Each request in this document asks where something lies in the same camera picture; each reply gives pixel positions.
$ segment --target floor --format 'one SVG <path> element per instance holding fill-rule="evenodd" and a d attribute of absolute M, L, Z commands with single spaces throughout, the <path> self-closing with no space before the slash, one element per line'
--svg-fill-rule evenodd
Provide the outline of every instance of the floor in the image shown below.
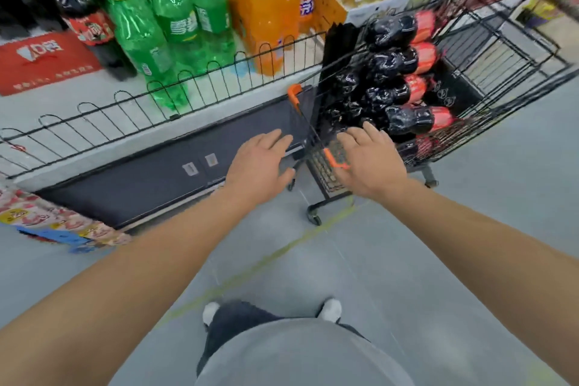
<path fill-rule="evenodd" d="M 433 167 L 437 191 L 579 256 L 579 96 L 567 84 Z M 561 385 L 401 223 L 376 204 L 321 199 L 306 169 L 211 254 L 112 384 L 192 384 L 203 304 L 241 298 L 278 315 L 313 315 L 341 299 L 343 322 L 398 360 L 417 385 Z M 0 226 L 0 326 L 105 252 L 69 255 Z M 286 247 L 276 255 L 274 252 Z"/>

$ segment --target gray shirt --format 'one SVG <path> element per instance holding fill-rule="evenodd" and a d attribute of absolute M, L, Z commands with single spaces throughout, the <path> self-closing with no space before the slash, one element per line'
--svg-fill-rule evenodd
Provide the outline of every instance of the gray shirt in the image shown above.
<path fill-rule="evenodd" d="M 413 386 L 406 371 L 366 339 L 321 319 L 283 319 L 228 341 L 196 386 Z"/>

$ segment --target white sneaker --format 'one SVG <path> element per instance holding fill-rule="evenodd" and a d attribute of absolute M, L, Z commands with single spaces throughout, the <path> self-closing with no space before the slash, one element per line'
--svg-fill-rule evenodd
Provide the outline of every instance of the white sneaker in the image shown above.
<path fill-rule="evenodd" d="M 323 321 L 333 322 L 337 324 L 342 317 L 342 303 L 337 299 L 331 297 L 322 306 L 322 310 L 316 316 L 318 319 Z"/>
<path fill-rule="evenodd" d="M 205 328 L 208 329 L 209 325 L 213 322 L 213 317 L 217 310 L 221 307 L 217 302 L 209 302 L 203 309 L 203 323 Z"/>

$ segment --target shopping cart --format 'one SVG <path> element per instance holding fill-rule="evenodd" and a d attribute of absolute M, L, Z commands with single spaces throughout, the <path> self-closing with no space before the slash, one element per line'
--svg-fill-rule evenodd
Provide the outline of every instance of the shopping cart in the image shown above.
<path fill-rule="evenodd" d="M 577 6 L 568 0 L 545 1 L 566 15 L 570 27 L 577 26 Z M 431 9 L 435 13 L 437 30 L 431 41 L 442 55 L 443 70 L 431 78 L 428 94 L 454 116 L 450 126 L 397 144 L 408 171 L 422 172 L 426 186 L 438 185 L 431 163 L 579 75 L 579 69 L 559 55 L 559 44 L 547 34 L 525 27 L 522 12 L 528 3 L 428 0 L 408 11 Z M 361 28 L 360 37 L 366 27 Z M 364 64 L 370 55 L 363 40 L 358 43 L 353 51 L 334 56 L 331 64 L 288 89 L 297 111 L 295 118 L 308 128 L 303 157 L 295 168 L 305 163 L 324 196 L 307 210 L 309 221 L 317 226 L 321 224 L 320 207 L 351 195 L 334 175 L 334 168 L 349 166 L 325 111 L 339 101 L 332 94 L 335 75 L 346 66 Z"/>

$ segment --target cart wheel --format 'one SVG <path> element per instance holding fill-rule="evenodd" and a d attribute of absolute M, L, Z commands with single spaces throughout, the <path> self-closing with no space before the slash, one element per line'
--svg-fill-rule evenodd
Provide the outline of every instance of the cart wheel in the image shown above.
<path fill-rule="evenodd" d="M 321 226 L 322 225 L 322 219 L 317 214 L 310 214 L 308 212 L 308 220 L 310 221 L 310 223 L 314 224 L 315 226 Z"/>

